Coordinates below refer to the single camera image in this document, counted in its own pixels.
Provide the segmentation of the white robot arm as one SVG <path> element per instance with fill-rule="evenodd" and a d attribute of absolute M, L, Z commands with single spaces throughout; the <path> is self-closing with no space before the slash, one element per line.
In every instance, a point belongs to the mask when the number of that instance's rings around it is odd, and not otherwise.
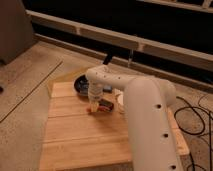
<path fill-rule="evenodd" d="M 123 92 L 134 171 L 183 171 L 169 123 L 167 107 L 175 100 L 175 87 L 165 79 L 111 73 L 106 65 L 86 71 L 93 111 L 103 86 Z"/>

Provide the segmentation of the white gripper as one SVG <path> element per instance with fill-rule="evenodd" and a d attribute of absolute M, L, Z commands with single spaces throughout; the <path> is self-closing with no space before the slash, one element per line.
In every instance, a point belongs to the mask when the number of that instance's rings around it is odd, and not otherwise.
<path fill-rule="evenodd" d="M 103 86 L 98 83 L 90 83 L 88 88 L 88 97 L 91 100 L 91 112 L 97 112 L 99 107 L 99 100 L 103 96 Z"/>

